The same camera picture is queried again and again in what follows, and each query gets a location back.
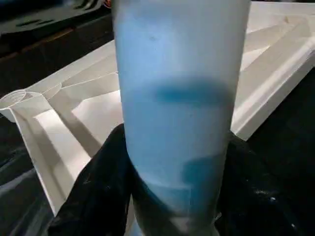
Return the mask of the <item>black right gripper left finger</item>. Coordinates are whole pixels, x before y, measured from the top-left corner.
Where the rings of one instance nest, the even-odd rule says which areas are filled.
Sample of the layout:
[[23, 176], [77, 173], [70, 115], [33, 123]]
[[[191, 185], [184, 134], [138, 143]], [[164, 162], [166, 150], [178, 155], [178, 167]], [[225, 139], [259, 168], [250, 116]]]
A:
[[120, 124], [80, 172], [48, 235], [124, 235], [132, 186], [133, 168]]

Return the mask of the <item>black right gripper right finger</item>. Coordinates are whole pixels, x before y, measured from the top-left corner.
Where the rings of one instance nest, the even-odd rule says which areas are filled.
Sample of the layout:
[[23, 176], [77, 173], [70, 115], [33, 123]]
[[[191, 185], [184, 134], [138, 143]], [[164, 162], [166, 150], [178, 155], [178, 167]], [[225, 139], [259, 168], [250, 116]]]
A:
[[222, 236], [313, 236], [315, 197], [305, 182], [290, 190], [263, 158], [229, 134], [216, 226]]

